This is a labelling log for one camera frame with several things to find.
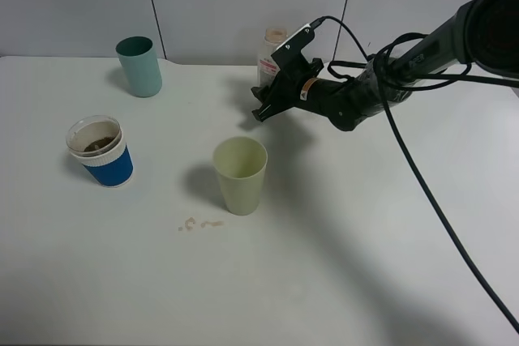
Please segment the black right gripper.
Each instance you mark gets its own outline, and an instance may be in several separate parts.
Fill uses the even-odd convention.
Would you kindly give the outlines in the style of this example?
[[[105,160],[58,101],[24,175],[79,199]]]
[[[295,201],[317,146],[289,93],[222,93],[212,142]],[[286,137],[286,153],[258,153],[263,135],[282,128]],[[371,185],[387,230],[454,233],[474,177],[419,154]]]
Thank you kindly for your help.
[[[377,82],[368,73],[350,76],[343,82],[332,81],[319,77],[324,68],[320,60],[309,63],[311,70],[299,81],[279,71],[270,87],[251,88],[253,96],[262,103],[251,111],[256,121],[264,122],[297,108],[326,117],[338,130],[352,131],[384,110]]]

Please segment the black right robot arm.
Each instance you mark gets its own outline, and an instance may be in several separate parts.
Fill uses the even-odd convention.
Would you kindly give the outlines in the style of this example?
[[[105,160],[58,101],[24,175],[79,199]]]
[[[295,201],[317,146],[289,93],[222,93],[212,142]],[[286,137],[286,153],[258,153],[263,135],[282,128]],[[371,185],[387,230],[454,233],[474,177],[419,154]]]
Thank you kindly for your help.
[[[361,74],[321,79],[321,59],[307,61],[301,51],[326,21],[321,16],[303,25],[272,54],[280,70],[271,84],[251,89],[261,106],[259,122],[298,108],[326,117],[337,129],[352,131],[369,117],[405,101],[418,81],[437,79],[441,86],[468,74],[446,75],[458,62],[478,65],[498,75],[497,84],[518,85],[518,0],[472,0],[434,32],[406,33],[378,53],[356,63]]]

